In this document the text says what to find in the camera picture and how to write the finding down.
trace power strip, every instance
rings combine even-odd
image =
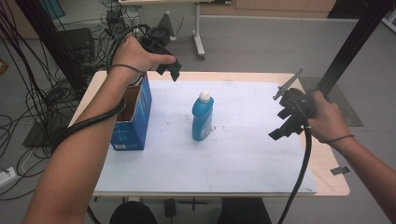
[[[0,188],[11,182],[12,180],[16,179],[17,175],[15,174],[15,170],[12,167],[9,167],[6,171],[0,173]]]

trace plastic bottle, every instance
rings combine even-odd
[[[209,91],[203,91],[192,107],[192,138],[197,141],[204,140],[212,131],[213,103]]]

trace white bottle cap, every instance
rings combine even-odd
[[[209,102],[209,100],[210,100],[210,93],[209,93],[209,91],[203,91],[203,92],[201,92],[201,94],[199,95],[199,100],[200,100],[202,103],[207,103],[207,102]]]

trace blue cardboard box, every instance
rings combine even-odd
[[[152,101],[147,75],[139,86],[128,87],[125,99],[126,106],[117,116],[111,145],[117,151],[143,150]]]

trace person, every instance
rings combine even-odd
[[[175,61],[174,56],[144,51],[133,36],[127,35],[125,42],[117,49],[113,64],[127,64],[137,70],[147,71],[156,64]],[[134,82],[139,76],[139,72],[127,67],[112,68],[76,123],[116,107],[128,83]],[[318,91],[312,94],[317,106],[316,115],[309,120],[313,135],[321,141],[330,142],[329,145],[347,159],[389,220],[396,223],[396,172],[350,135],[336,105],[328,103]],[[41,176],[23,223],[84,223],[88,204],[105,162],[115,121],[114,116],[89,126],[67,137],[57,147]],[[137,216],[145,214],[141,218],[156,223],[149,209],[139,207],[141,210],[138,211],[141,212],[137,212]],[[115,211],[115,214],[125,213],[129,213],[125,205]]]

